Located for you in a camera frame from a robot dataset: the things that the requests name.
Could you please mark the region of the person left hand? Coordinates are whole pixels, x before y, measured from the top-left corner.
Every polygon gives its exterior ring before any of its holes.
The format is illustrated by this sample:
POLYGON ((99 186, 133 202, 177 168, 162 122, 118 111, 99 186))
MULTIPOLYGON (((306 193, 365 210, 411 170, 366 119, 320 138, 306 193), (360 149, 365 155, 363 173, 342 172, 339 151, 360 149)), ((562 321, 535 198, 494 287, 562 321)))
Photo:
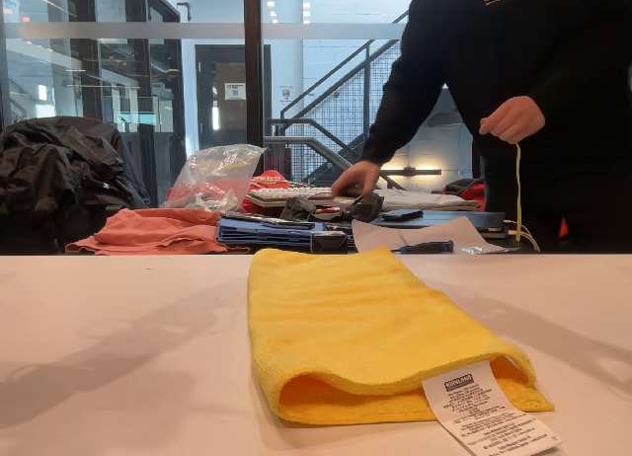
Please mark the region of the person left hand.
POLYGON ((479 133, 493 135, 508 144, 519 144, 545 125, 540 107, 528 96, 513 97, 480 121, 479 133))

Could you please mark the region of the person right hand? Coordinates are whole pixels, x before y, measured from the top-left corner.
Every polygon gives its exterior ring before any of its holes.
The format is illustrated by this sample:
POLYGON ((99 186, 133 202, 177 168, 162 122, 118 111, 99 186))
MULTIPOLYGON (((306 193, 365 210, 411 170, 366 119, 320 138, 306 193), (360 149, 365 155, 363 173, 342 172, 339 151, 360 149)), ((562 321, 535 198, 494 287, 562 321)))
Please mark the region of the person right hand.
POLYGON ((360 190, 365 200, 369 200, 380 177, 381 166, 362 160, 345 170, 331 186, 332 197, 338 197, 349 190, 360 190))

